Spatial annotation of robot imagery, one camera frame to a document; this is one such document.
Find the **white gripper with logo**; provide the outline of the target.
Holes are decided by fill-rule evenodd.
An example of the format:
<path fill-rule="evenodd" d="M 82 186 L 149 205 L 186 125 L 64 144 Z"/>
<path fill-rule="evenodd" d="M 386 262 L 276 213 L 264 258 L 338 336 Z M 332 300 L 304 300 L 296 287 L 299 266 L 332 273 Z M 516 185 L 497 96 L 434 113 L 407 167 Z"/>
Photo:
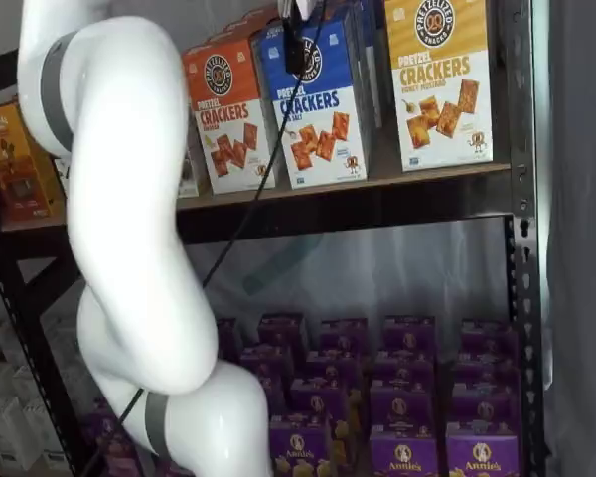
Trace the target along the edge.
<path fill-rule="evenodd" d="M 318 0 L 278 0 L 278 15 L 282 19 L 285 70 L 299 76 L 304 68 L 304 46 L 301 37 L 302 21 L 307 21 Z"/>

